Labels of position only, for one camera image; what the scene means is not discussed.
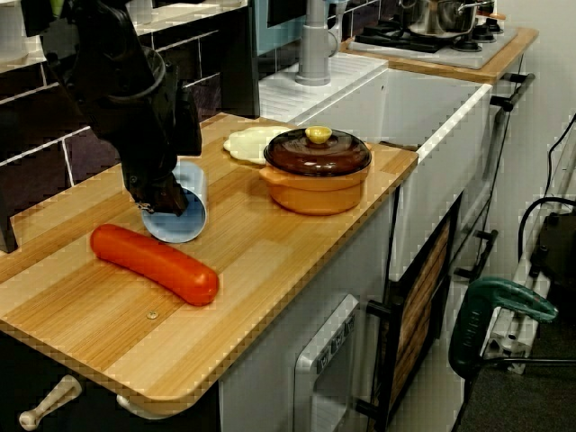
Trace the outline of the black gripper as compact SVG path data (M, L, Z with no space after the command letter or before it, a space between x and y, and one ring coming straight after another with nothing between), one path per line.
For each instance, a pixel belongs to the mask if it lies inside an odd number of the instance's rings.
M150 98L116 106L106 101L104 106L103 116L94 122L94 132L116 148L124 185L134 202L150 214L181 216L188 199L171 171L178 156L202 153L191 92L179 81Z

